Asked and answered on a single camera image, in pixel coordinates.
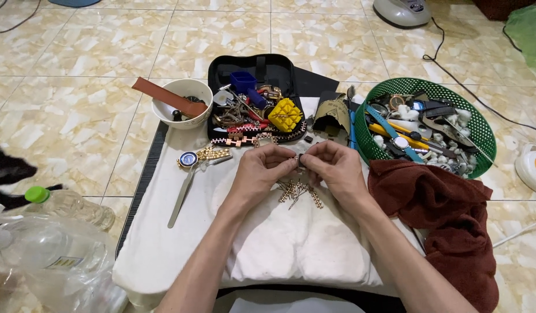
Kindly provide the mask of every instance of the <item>green plastic bag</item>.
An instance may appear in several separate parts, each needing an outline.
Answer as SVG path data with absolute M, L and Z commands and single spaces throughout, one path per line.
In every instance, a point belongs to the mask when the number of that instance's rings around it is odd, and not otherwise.
M 513 11 L 506 32 L 522 50 L 527 65 L 536 71 L 536 4 Z

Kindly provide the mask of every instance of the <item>brown towel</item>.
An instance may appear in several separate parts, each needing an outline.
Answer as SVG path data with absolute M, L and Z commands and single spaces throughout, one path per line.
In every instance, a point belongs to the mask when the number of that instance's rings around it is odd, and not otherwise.
M 426 259 L 480 312 L 499 301 L 496 261 L 486 231 L 492 189 L 432 165 L 370 162 L 370 194 L 388 216 L 427 228 Z

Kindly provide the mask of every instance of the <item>white cable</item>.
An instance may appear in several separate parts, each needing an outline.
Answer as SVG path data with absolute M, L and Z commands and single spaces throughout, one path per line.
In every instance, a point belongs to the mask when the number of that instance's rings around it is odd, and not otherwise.
M 535 227 L 535 226 L 536 226 L 536 223 L 533 223 L 533 224 L 531 224 L 531 225 L 525 227 L 524 229 L 522 229 L 522 230 L 516 232 L 515 234 L 513 234 L 513 235 L 511 235 L 511 236 L 506 237 L 506 238 L 503 238 L 502 240 L 500 240 L 500 241 L 498 241 L 497 243 L 495 243 L 494 245 L 492 245 L 492 248 L 495 248 L 495 247 L 497 247 L 497 246 L 499 246 L 499 245 L 501 245 L 501 244 L 503 244 L 503 243 L 505 243 L 505 242 L 510 241 L 511 239 L 513 239 L 513 238 L 519 236 L 520 234 L 522 234 L 522 233 L 528 231 L 529 229 L 531 229 L 531 228 L 533 228 L 533 227 Z

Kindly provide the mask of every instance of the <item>cat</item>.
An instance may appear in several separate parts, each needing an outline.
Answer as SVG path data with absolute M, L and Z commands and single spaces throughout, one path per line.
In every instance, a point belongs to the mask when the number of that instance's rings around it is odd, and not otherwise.
M 0 147 L 0 186 L 14 184 L 22 179 L 32 177 L 36 174 L 37 170 L 38 168 L 28 164 L 24 159 L 14 158 L 5 154 Z M 63 189 L 63 185 L 58 184 L 47 189 Z M 5 210 L 22 207 L 29 203 L 24 196 L 4 194 L 0 191 L 0 204 L 5 207 Z

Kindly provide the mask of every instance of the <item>hand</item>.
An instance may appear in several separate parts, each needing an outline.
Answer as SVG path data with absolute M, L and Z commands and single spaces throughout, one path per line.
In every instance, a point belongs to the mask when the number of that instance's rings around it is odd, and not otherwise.
M 320 181 L 326 181 L 328 189 L 349 213 L 358 210 L 360 198 L 372 198 L 362 176 L 357 151 L 326 140 L 310 147 L 301 162 L 309 172 L 310 185 L 315 187 Z
M 294 151 L 274 144 L 245 152 L 224 201 L 230 201 L 232 205 L 224 205 L 223 208 L 243 210 L 240 213 L 246 214 L 268 195 L 278 179 L 297 168 L 297 161 L 289 159 L 295 155 Z

